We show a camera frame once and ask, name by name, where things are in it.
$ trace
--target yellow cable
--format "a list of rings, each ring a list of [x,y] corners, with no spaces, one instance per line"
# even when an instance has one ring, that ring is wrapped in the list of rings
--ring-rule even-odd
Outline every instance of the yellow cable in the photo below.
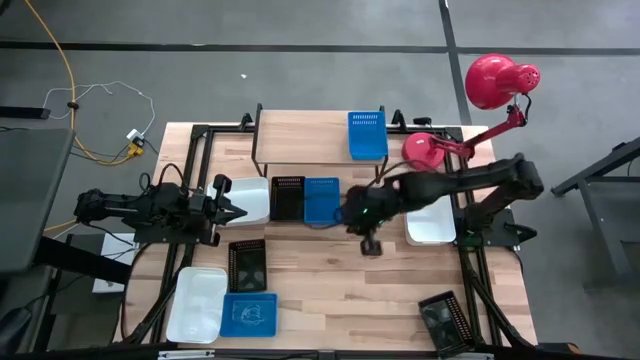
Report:
[[[44,231],[47,232],[47,231],[59,229],[61,227],[65,227],[65,226],[68,226],[68,225],[71,225],[71,224],[75,224],[75,223],[76,223],[76,219],[73,219],[73,220],[67,221],[64,224],[55,225],[55,226],[49,226],[48,228],[44,229]]]
[[[25,2],[25,4],[27,4],[29,9],[31,9],[31,12],[36,17],[36,19],[38,19],[38,21],[40,22],[40,25],[42,25],[42,27],[47,32],[47,34],[49,34],[49,37],[51,38],[51,41],[53,41],[53,43],[56,45],[56,48],[58,49],[58,52],[60,53],[60,56],[62,57],[62,61],[64,61],[64,65],[67,68],[67,72],[69,73],[69,79],[71,80],[71,102],[75,103],[76,102],[76,82],[75,82],[75,80],[73,78],[73,72],[71,71],[71,65],[69,65],[69,61],[67,60],[67,56],[64,54],[64,51],[62,51],[62,48],[60,47],[60,44],[58,44],[58,41],[56,40],[55,36],[53,36],[53,33],[51,33],[51,30],[49,30],[49,27],[47,26],[47,24],[45,24],[44,20],[42,20],[42,18],[40,17],[40,15],[36,11],[36,9],[33,7],[33,5],[31,5],[31,2],[29,2],[29,0],[24,0],[24,2]],[[74,109],[71,109],[71,130],[75,130],[75,120],[76,120],[76,111]],[[78,136],[75,137],[75,142],[80,147],[80,150],[82,150],[82,152],[85,153],[85,155],[87,155],[88,157],[90,157],[96,163],[98,163],[100,165],[116,166],[116,165],[120,165],[122,163],[125,163],[126,161],[130,160],[131,158],[133,158],[133,156],[127,155],[124,159],[121,159],[121,160],[116,161],[116,162],[102,161],[102,160],[96,158],[95,156],[93,156],[93,154],[91,154],[90,152],[87,151],[87,149],[84,147],[82,142],[80,142],[80,139],[78,139]]]

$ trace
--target black plastic basket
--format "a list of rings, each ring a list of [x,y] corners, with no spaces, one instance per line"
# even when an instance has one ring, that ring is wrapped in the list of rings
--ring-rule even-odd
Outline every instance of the black plastic basket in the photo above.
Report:
[[[469,324],[453,291],[422,300],[418,307],[438,351],[438,357],[446,359],[467,352],[475,346]]]
[[[271,220],[304,220],[304,176],[276,176],[271,179]]]
[[[267,253],[264,239],[229,244],[229,292],[267,290]]]

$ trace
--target lamp shade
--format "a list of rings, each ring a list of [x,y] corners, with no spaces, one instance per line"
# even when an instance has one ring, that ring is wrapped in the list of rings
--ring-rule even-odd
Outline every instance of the lamp shade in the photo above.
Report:
[[[471,103],[483,110],[497,109],[516,94],[526,94],[540,82],[535,65],[517,65],[509,57],[489,54],[471,64],[465,90]]]

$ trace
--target white cable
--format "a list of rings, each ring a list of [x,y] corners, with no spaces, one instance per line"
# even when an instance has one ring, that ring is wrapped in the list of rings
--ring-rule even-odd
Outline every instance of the white cable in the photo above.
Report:
[[[68,228],[67,230],[65,230],[65,231],[61,232],[60,234],[58,234],[58,235],[56,235],[56,236],[54,236],[54,237],[53,237],[53,239],[55,240],[55,239],[59,238],[60,236],[62,236],[62,235],[64,235],[64,234],[68,233],[69,231],[71,231],[71,230],[75,229],[75,228],[76,228],[76,226],[78,226],[78,225],[80,225],[80,224],[75,224],[75,225],[73,225],[72,227]]]
[[[139,96],[142,96],[143,98],[149,100],[149,106],[151,107],[151,120],[149,120],[149,123],[147,124],[147,127],[144,128],[144,130],[141,132],[142,135],[144,135],[149,128],[151,127],[151,125],[153,124],[153,122],[156,120],[156,109],[153,107],[153,99],[148,97],[147,95],[143,94],[142,91],[134,88],[131,85],[127,85],[125,83],[123,83],[122,81],[112,81],[110,83],[106,83],[106,84],[91,84],[91,85],[76,85],[76,88],[79,87],[88,87],[87,90],[85,90],[82,94],[80,94],[80,96],[78,96],[76,98],[77,100],[80,100],[81,97],[83,97],[84,95],[86,95],[89,91],[91,91],[91,89],[93,89],[94,87],[100,86],[104,89],[104,91],[107,92],[107,94],[109,95],[113,95],[113,93],[111,91],[109,91],[109,89],[107,89],[107,86],[111,86],[111,85],[115,85],[115,84],[120,84],[130,90],[135,91],[136,93],[138,93]],[[43,108],[47,107],[47,101],[49,101],[49,95],[51,95],[52,92],[54,91],[71,91],[71,88],[53,88],[50,89],[49,91],[47,91],[47,95],[44,97],[44,104],[42,105]],[[64,116],[60,116],[60,117],[56,117],[56,116],[51,116],[49,115],[50,118],[52,119],[56,119],[56,120],[62,120],[64,118],[66,118],[67,116],[69,116],[69,114],[71,114],[71,109],[69,109],[69,111],[67,111],[66,114],[64,114]]]

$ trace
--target lamp arm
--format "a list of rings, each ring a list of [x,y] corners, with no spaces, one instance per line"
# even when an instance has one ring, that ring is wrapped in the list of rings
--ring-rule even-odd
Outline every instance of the lamp arm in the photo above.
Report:
[[[475,155],[476,145],[490,140],[515,127],[527,125],[527,116],[522,112],[522,110],[520,110],[517,104],[509,105],[507,107],[507,114],[508,116],[505,122],[498,124],[461,144],[434,136],[431,138],[432,145],[436,148],[440,148],[464,158],[472,158]]]

